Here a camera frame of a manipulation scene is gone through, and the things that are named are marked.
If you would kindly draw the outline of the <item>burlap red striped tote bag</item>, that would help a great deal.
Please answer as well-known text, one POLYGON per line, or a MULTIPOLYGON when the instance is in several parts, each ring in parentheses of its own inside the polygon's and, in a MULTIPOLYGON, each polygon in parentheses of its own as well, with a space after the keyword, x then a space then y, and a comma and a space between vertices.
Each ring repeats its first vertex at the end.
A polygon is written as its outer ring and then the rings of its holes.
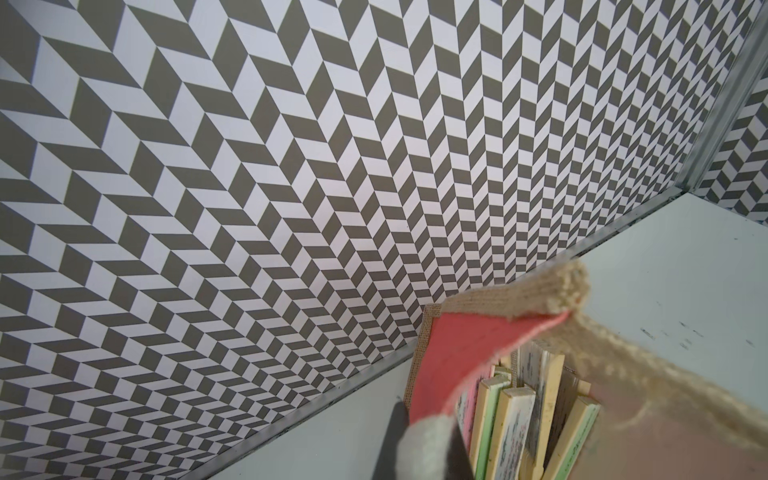
POLYGON ((423 312, 392 448, 397 479, 485 479, 499 395, 536 394, 516 479, 542 479, 578 396, 601 405, 567 479, 763 479, 767 416, 589 318, 560 263, 423 312))

